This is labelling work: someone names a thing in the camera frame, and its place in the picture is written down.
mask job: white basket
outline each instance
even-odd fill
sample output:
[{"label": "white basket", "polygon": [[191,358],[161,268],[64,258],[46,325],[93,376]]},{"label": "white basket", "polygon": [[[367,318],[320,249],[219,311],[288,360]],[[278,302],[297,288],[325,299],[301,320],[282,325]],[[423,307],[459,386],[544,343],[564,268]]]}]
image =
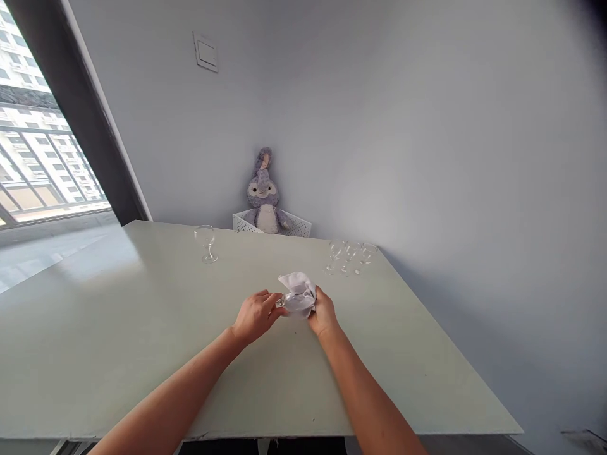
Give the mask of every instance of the white basket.
[{"label": "white basket", "polygon": [[[232,228],[235,231],[248,231],[248,232],[259,232],[264,233],[261,229],[257,229],[252,224],[247,223],[242,218],[249,212],[249,210],[245,210],[244,212],[239,212],[237,214],[232,215]],[[291,229],[280,229],[279,234],[282,235],[290,235],[294,237],[309,237],[310,231],[312,230],[312,223],[307,222],[304,219],[298,218],[295,215],[291,215],[288,212],[285,212],[291,222],[293,223],[293,227]]]}]

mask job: forearm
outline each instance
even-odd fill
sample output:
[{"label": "forearm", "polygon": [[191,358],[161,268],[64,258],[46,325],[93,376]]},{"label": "forearm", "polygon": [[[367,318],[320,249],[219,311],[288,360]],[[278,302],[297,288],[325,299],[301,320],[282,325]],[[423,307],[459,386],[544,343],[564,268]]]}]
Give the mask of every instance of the forearm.
[{"label": "forearm", "polygon": [[419,439],[337,328],[319,337],[365,455],[426,455]]},{"label": "forearm", "polygon": [[226,329],[129,412],[91,454],[172,454],[221,374],[243,348],[232,330]]}]

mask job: wall switch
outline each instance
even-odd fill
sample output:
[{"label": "wall switch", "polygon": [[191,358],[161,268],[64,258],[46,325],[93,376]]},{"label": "wall switch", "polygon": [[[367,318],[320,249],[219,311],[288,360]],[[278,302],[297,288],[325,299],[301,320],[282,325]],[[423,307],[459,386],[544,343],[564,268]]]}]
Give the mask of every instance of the wall switch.
[{"label": "wall switch", "polygon": [[198,66],[219,73],[217,66],[217,47],[201,34],[194,32],[193,35],[194,44],[196,46],[196,63]]}]

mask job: napkin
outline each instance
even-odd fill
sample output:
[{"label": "napkin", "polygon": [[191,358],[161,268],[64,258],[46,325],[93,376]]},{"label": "napkin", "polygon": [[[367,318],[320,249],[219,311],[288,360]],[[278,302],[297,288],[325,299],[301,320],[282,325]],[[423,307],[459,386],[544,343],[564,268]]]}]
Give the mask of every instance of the napkin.
[{"label": "napkin", "polygon": [[293,272],[288,275],[280,275],[278,281],[293,293],[292,298],[284,297],[283,307],[289,311],[288,317],[295,319],[307,319],[315,309],[316,285],[303,272]]}]

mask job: plush toy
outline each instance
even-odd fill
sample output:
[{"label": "plush toy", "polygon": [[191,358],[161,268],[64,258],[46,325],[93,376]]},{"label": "plush toy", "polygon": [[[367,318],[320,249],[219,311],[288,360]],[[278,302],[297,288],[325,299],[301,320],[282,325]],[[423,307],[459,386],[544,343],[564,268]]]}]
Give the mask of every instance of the plush toy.
[{"label": "plush toy", "polygon": [[291,220],[279,208],[277,208],[278,188],[270,180],[267,169],[272,159],[272,150],[264,147],[259,151],[253,169],[253,178],[248,184],[247,196],[253,210],[250,210],[243,219],[261,229],[266,234],[278,234],[281,228],[291,229]]}]

